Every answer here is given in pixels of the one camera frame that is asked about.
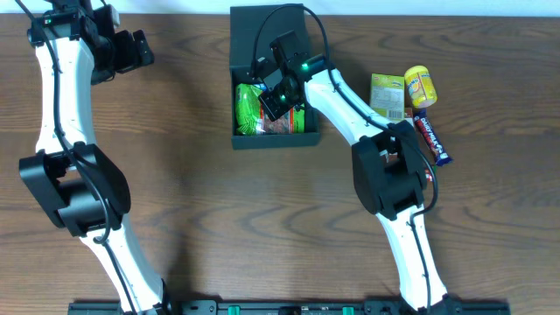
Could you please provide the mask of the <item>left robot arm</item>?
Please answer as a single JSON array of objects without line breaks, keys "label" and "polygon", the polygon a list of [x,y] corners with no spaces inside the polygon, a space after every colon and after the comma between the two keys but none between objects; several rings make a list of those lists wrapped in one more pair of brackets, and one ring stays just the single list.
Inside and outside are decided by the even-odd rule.
[{"label": "left robot arm", "polygon": [[130,188],[99,148],[91,88],[154,63],[144,32],[119,28],[116,9],[89,1],[52,2],[31,17],[27,38],[42,77],[41,130],[20,178],[57,228],[66,229],[97,257],[119,300],[73,304],[83,314],[170,314],[165,281],[152,268],[130,222]]}]

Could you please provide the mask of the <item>green snack mix bag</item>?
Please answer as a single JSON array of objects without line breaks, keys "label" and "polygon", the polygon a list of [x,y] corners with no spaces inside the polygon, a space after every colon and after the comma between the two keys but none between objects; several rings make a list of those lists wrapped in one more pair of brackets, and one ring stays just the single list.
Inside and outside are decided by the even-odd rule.
[{"label": "green snack mix bag", "polygon": [[234,92],[236,133],[242,136],[297,134],[305,132],[305,111],[292,108],[272,122],[259,99],[263,91],[253,84],[239,84]]}]

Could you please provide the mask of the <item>blue Oreo cookie pack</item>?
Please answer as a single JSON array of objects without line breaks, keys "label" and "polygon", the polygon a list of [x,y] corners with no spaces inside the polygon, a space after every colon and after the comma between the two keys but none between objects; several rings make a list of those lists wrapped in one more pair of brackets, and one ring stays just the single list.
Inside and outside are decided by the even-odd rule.
[{"label": "blue Oreo cookie pack", "polygon": [[263,83],[259,83],[259,84],[253,84],[253,87],[260,89],[261,91],[266,91],[267,87],[265,84]]}]

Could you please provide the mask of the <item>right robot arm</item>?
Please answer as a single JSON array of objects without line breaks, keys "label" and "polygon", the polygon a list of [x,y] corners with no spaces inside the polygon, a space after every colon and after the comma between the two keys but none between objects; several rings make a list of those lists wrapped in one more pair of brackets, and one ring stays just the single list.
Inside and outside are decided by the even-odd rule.
[{"label": "right robot arm", "polygon": [[424,226],[426,177],[433,170],[419,150],[413,127],[373,111],[326,56],[301,51],[294,31],[278,36],[270,50],[273,60],[255,63],[255,76],[266,86],[260,99],[267,117],[275,121],[306,105],[332,123],[351,146],[356,194],[388,237],[404,312],[447,313],[450,299]]}]

